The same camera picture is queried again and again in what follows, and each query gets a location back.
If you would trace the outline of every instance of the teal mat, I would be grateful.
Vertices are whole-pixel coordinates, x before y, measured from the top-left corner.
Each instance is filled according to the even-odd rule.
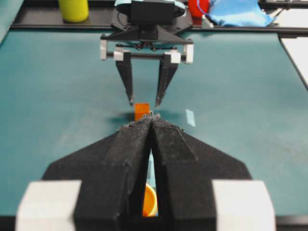
[[[0,45],[24,0],[0,0]]]
[[[308,93],[275,34],[185,34],[195,62],[179,66],[159,112],[244,161],[277,215],[308,214]],[[10,32],[0,48],[0,215],[51,161],[128,123],[132,108],[99,33]],[[154,105],[158,61],[133,60],[137,102]],[[195,127],[187,123],[193,111]]]

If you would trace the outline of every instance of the blue bag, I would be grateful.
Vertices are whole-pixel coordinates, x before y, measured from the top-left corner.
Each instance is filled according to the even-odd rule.
[[[257,0],[211,0],[207,15],[220,26],[267,26],[275,19],[261,11]]]

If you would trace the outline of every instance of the black felt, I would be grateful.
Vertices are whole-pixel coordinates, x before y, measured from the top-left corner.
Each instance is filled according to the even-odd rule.
[[[151,129],[160,215],[172,230],[204,230],[216,216],[212,179],[251,179],[245,164],[158,117]]]
[[[120,230],[128,214],[142,213],[150,118],[132,123],[52,163],[44,180],[82,180],[74,220],[77,231]]]
[[[212,179],[251,179],[241,161],[158,116],[52,163],[44,180],[82,180],[77,231],[118,231],[141,217],[152,148],[158,209],[166,230],[205,230],[215,219]]]
[[[0,216],[0,230],[13,231],[15,228],[14,216]]]

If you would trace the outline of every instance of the orange block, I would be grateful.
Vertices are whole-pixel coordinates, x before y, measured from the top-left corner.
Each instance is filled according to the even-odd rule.
[[[141,119],[143,115],[150,114],[150,105],[148,103],[135,103],[135,121]]]

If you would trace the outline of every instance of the yellow bottle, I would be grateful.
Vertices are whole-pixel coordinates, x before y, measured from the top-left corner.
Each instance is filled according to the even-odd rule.
[[[64,20],[77,23],[84,21],[89,15],[88,0],[59,0]]]

